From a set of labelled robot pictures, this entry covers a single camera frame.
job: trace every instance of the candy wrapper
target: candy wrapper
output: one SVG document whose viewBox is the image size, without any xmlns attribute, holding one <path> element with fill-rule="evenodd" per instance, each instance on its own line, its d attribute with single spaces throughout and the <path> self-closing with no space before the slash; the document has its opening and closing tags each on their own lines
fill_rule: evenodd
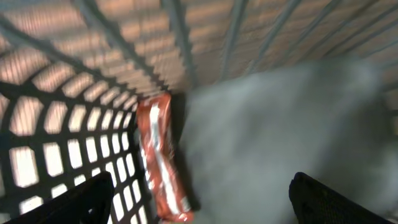
<svg viewBox="0 0 398 224">
<path fill-rule="evenodd" d="M 190 222 L 193 212 L 173 163 L 170 100 L 165 93 L 138 104 L 141 155 L 158 216 L 168 222 Z"/>
</svg>

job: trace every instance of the gray surface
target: gray surface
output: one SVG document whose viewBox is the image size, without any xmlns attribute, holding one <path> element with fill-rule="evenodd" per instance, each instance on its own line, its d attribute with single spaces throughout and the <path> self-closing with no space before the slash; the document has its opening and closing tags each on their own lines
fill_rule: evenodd
<svg viewBox="0 0 398 224">
<path fill-rule="evenodd" d="M 398 156 L 377 71 L 341 58 L 192 93 L 180 145 L 195 223 L 295 223 L 298 171 L 381 215 L 398 205 Z"/>
</svg>

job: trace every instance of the plastic wrapper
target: plastic wrapper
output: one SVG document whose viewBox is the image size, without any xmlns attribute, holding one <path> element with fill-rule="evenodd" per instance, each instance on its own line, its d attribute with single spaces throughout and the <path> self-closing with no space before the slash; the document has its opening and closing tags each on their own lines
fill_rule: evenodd
<svg viewBox="0 0 398 224">
<path fill-rule="evenodd" d="M 170 95 L 163 94 L 139 103 L 141 155 L 158 216 L 169 222 L 190 222 L 193 212 L 173 163 L 170 100 Z"/>
</svg>

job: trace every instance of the laundry basket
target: laundry basket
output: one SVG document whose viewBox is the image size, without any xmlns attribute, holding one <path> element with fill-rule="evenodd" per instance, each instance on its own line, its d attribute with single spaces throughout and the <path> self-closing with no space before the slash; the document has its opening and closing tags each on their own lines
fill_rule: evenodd
<svg viewBox="0 0 398 224">
<path fill-rule="evenodd" d="M 155 222 L 134 112 L 163 91 L 354 54 L 384 71 L 397 115 L 397 10 L 396 0 L 1 1 L 0 223 L 102 170 L 115 186 L 109 223 Z"/>
</svg>

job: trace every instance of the black object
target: black object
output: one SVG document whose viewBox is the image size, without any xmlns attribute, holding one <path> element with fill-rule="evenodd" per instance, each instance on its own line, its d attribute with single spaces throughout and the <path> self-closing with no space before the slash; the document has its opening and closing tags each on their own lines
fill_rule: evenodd
<svg viewBox="0 0 398 224">
<path fill-rule="evenodd" d="M 102 172 L 7 224 L 105 224 L 111 212 L 113 195 L 111 174 Z"/>
<path fill-rule="evenodd" d="M 289 198 L 299 224 L 392 224 L 302 172 L 290 183 Z"/>
</svg>

